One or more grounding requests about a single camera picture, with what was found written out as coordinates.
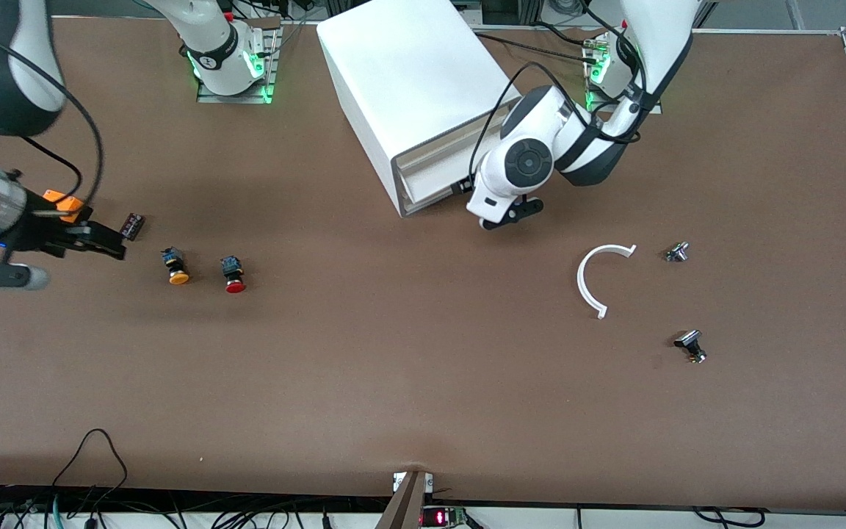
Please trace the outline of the yellow mushroom push button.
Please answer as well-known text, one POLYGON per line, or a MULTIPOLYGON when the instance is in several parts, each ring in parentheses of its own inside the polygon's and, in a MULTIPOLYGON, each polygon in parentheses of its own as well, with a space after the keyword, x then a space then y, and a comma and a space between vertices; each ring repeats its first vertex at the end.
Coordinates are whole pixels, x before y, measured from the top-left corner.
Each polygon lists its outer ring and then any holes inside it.
POLYGON ((187 271, 184 254, 176 247, 165 248, 161 251, 162 262, 168 271, 168 282, 173 285, 181 285, 190 281, 190 275, 187 271))

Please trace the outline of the orange button enclosure box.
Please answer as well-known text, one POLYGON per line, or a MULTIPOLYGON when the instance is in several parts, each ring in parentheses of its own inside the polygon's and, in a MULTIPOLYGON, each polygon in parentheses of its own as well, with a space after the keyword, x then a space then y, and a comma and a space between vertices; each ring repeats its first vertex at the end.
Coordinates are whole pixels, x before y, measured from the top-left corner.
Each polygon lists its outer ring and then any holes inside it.
POLYGON ((84 202, 74 195, 65 195, 56 190, 46 190, 43 193, 44 200, 56 204, 57 211, 66 213, 60 218, 66 223, 79 223, 90 219, 93 209, 91 206, 84 206, 84 202))

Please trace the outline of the white plastic drawer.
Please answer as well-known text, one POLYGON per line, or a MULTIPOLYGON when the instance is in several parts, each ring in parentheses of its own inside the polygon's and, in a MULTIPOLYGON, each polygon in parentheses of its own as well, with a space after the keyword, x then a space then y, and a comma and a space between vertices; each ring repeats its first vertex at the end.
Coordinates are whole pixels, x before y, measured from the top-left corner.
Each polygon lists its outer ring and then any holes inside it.
POLYGON ((471 152, 467 150, 433 155, 402 168, 402 177, 409 187, 416 185, 427 190, 431 187, 440 190, 467 177, 470 157, 471 152))
POLYGON ((493 118, 489 121, 488 115, 484 114, 454 127, 444 134, 437 135, 437 137, 427 140, 419 146, 410 148, 406 153, 397 155, 395 159, 397 170, 402 172, 420 171, 446 161, 453 155, 471 153, 477 143, 477 138, 485 127, 485 123, 490 123, 489 131, 491 131, 500 123, 500 118, 493 118))
POLYGON ((441 200, 446 195, 454 194, 460 183, 467 180, 467 176, 462 173, 442 171, 409 173, 402 177, 405 193, 412 204, 441 200))
POLYGON ((419 213, 423 209, 431 207, 440 201, 452 197, 453 195, 456 195, 456 193, 448 187, 436 194, 429 195, 429 197, 425 197, 422 200, 414 201, 408 190, 402 190, 402 192, 400 192, 399 208, 397 208, 397 211, 399 212, 400 217, 410 217, 410 215, 419 213))

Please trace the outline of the white drawer cabinet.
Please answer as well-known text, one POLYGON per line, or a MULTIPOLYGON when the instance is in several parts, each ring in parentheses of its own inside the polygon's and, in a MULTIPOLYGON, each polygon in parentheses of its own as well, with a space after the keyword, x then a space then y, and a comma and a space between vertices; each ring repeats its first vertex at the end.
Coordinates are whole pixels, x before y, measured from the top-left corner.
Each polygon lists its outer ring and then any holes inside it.
POLYGON ((320 21, 317 37, 340 107, 396 211, 397 155, 484 114, 500 118, 477 138, 471 157, 480 158, 521 97, 450 0, 370 0, 320 21))

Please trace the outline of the red LED display module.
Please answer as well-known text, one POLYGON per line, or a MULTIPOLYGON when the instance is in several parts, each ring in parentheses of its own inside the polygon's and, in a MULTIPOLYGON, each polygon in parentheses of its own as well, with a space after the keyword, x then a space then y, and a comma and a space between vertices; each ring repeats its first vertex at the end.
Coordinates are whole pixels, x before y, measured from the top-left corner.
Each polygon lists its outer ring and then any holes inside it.
POLYGON ((464 508, 449 506, 427 506, 421 509, 420 529, 454 529, 467 526, 468 516, 464 508))

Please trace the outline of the white mount bracket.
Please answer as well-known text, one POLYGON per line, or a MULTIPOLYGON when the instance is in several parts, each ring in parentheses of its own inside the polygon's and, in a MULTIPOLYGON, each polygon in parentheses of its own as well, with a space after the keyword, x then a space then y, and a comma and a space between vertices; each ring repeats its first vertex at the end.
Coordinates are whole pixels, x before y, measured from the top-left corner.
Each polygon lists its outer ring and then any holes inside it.
MULTIPOLYGON (((393 473, 392 492, 394 494, 397 493, 397 490, 399 490, 400 486, 402 485, 402 482, 409 475, 410 475, 409 472, 394 472, 393 473)), ((434 493, 434 478, 433 478, 433 475, 432 475, 432 473, 424 472, 424 476, 425 476, 425 486, 424 486, 425 493, 426 494, 433 494, 434 493)))

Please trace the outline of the red mushroom push button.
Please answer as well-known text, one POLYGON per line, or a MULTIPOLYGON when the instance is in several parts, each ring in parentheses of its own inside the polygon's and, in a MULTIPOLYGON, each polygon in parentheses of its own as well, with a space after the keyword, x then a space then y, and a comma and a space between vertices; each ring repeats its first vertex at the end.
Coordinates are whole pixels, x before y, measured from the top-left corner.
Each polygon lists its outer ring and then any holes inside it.
POLYGON ((220 261, 222 275, 225 279, 225 291, 231 294, 245 291, 244 268, 239 259, 233 255, 225 256, 220 261))

